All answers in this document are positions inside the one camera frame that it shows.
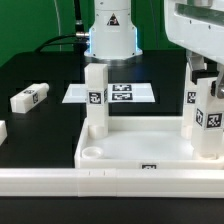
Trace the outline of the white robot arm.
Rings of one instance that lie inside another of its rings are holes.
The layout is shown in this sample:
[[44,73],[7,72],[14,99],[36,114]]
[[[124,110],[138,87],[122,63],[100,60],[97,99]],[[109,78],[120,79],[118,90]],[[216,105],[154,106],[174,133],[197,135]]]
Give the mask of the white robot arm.
[[[126,61],[142,54],[131,20],[131,0],[94,0],[95,21],[85,56],[97,61]],[[168,40],[186,49],[190,68],[208,58],[218,64],[211,90],[224,98],[224,0],[164,0]]]

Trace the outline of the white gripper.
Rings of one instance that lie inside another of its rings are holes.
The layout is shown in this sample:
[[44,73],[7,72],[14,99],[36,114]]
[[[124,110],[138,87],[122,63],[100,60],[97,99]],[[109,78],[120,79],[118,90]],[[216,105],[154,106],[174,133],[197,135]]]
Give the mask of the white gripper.
[[211,95],[224,99],[224,0],[164,0],[165,30],[170,42],[187,50],[186,82],[207,70],[204,57],[217,64]]

